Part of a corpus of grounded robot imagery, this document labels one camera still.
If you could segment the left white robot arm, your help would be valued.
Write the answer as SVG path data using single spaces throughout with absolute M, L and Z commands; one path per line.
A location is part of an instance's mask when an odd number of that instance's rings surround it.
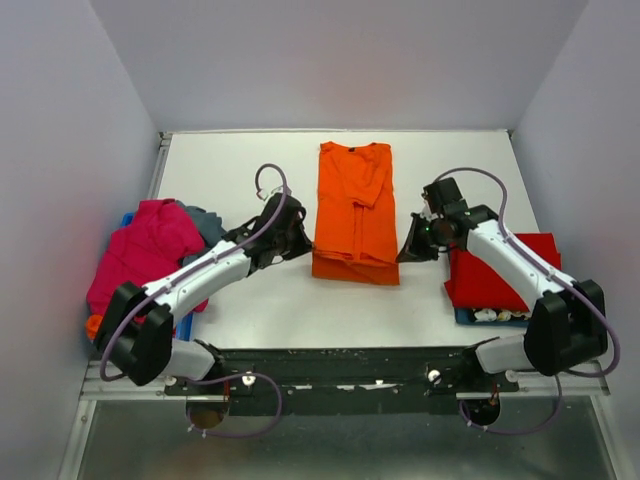
M 214 393 L 222 380 L 222 354 L 200 340 L 174 335 L 180 321 L 219 290 L 271 266 L 312 250 L 306 235 L 306 210 L 281 192 L 272 194 L 262 213 L 231 229 L 206 254 L 174 273 L 143 286 L 116 288 L 93 344 L 101 364 L 113 364 L 120 377 L 137 386 L 171 376 L 187 379 L 201 395 Z

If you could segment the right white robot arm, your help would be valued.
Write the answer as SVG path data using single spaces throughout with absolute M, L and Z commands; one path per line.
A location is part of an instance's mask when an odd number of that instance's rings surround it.
M 578 282 L 552 267 L 506 227 L 502 210 L 469 206 L 448 175 L 426 185 L 422 197 L 426 208 L 413 214 L 397 262 L 436 260 L 446 247 L 468 252 L 496 272 L 531 315 L 523 334 L 473 347 L 474 358 L 459 370 L 467 389 L 483 391 L 507 370 L 545 376 L 570 372 L 607 351 L 613 358 L 604 371 L 618 366 L 620 342 L 606 319 L 597 283 Z

